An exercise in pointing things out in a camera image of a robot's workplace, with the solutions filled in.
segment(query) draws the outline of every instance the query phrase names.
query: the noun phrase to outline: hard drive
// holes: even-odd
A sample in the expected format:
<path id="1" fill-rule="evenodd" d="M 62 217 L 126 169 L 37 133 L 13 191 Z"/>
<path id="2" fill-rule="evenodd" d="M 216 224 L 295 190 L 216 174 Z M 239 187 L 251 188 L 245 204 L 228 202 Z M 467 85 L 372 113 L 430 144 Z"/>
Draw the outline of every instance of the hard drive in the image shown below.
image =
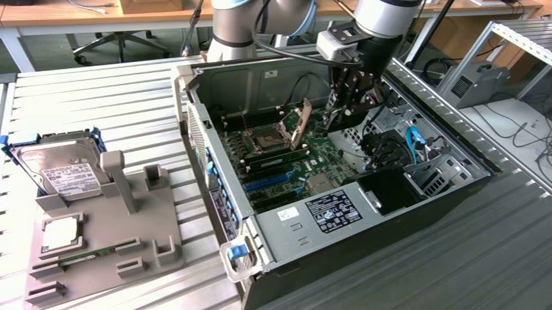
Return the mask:
<path id="1" fill-rule="evenodd" d="M 2 149 L 39 186 L 42 195 L 73 201 L 102 193 L 112 177 L 101 168 L 106 150 L 100 130 L 65 134 L 14 134 L 0 137 Z"/>

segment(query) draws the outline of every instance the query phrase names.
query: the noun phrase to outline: power supply label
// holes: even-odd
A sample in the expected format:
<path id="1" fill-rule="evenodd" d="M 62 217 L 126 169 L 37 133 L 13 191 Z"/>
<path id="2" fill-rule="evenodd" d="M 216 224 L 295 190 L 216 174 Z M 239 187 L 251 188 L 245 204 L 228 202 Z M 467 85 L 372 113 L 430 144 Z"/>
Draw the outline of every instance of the power supply label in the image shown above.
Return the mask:
<path id="1" fill-rule="evenodd" d="M 305 204 L 320 230 L 327 234 L 363 220 L 363 215 L 344 191 L 333 192 Z"/>
<path id="2" fill-rule="evenodd" d="M 42 173 L 62 197 L 101 189 L 90 163 L 47 169 Z"/>

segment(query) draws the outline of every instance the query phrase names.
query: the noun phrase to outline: motherboard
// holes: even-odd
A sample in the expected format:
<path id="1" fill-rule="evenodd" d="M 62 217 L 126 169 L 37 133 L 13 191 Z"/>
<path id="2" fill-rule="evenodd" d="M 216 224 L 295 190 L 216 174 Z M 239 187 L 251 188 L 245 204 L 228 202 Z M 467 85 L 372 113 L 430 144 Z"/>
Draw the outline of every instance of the motherboard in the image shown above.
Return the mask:
<path id="1" fill-rule="evenodd" d="M 285 108 L 277 122 L 251 127 L 244 119 L 240 130 L 219 131 L 257 212 L 332 190 L 358 173 L 328 138 L 324 111 Z"/>

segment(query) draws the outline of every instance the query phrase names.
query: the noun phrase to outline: circuit board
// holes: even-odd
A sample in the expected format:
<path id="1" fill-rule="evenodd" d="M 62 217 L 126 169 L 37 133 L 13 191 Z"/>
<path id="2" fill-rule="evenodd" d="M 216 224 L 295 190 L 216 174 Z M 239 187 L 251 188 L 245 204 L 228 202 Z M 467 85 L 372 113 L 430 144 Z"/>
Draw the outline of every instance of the circuit board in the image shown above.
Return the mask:
<path id="1" fill-rule="evenodd" d="M 358 173 L 343 159 L 343 153 L 340 153 L 340 150 L 325 135 L 325 130 L 321 127 L 323 111 L 324 109 L 317 109 L 311 115 L 300 143 L 305 152 L 296 158 L 292 158 L 293 152 L 289 150 L 289 138 L 301 118 L 301 111 L 299 112 L 299 109 L 285 111 L 285 132 L 279 123 L 235 132 L 220 132 L 231 161 L 233 162 L 239 178 L 243 180 L 249 201 L 257 212 L 269 211 L 317 194 L 313 188 L 308 186 L 308 180 L 313 176 L 324 174 L 333 187 L 339 187 L 343 181 Z M 265 141 L 263 141 L 269 150 L 288 149 L 288 154 L 291 155 L 287 155 L 288 160 L 281 165 L 279 164 L 277 167 L 260 172 L 260 174 L 264 174 L 263 178 L 249 181 L 249 171 L 245 168 L 244 159 L 252 156 L 253 152 L 260 152 L 260 146 L 256 146 L 256 142 L 252 140 L 252 137 L 256 137 L 256 135 L 257 137 L 263 136 L 259 132 L 268 132 L 269 134 L 269 138 L 265 138 Z M 263 186 L 263 182 L 267 180 L 277 180 L 279 183 Z"/>

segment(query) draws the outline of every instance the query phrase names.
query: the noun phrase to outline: office chair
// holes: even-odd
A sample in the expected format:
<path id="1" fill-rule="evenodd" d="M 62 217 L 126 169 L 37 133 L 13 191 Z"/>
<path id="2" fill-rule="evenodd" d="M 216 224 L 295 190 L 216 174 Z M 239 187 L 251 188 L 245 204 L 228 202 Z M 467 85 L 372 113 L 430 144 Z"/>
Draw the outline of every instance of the office chair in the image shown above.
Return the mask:
<path id="1" fill-rule="evenodd" d="M 93 48 L 97 48 L 97 47 L 100 47 L 101 45 L 105 45 L 105 44 L 110 43 L 112 41 L 117 41 L 117 42 L 118 42 L 118 46 L 120 46 L 120 62 L 121 62 L 121 63 L 125 63 L 124 48 L 126 47 L 126 43 L 125 43 L 126 40 L 133 41 L 133 42 L 137 42 L 137 43 L 140 43 L 140 44 L 142 44 L 142 45 L 146 45 L 146 46 L 149 46 L 149 47 L 156 48 L 157 50 L 164 51 L 164 57 L 165 57 L 165 58 L 172 57 L 172 52 L 169 51 L 169 48 L 168 48 L 168 47 L 165 47 L 164 45 L 157 44 L 157 43 L 154 43 L 154 42 L 152 42 L 152 41 L 149 41 L 149 40 L 145 40 L 145 39 L 141 38 L 141 37 L 134 36 L 134 34 L 136 34 L 137 32 L 141 32 L 141 31 L 125 31 L 125 32 L 118 31 L 118 32 L 114 32 L 113 34 L 109 34 L 108 36 L 104 36 L 104 34 L 102 34 L 101 32 L 97 32 L 97 33 L 94 34 L 94 35 L 97 36 L 97 40 L 94 40 L 92 43 L 89 43 L 88 45 L 77 48 L 77 49 L 73 51 L 73 54 L 74 54 L 74 56 L 75 56 L 75 61 L 77 61 L 77 63 L 80 63 L 81 65 L 88 65 L 88 64 L 90 64 L 90 63 L 88 62 L 88 58 L 82 55 L 82 53 L 85 53 L 86 51 L 90 51 Z M 153 38 L 154 38 L 153 32 L 152 32 L 150 30 L 146 30 L 146 38 L 148 38 L 148 39 L 153 39 Z"/>

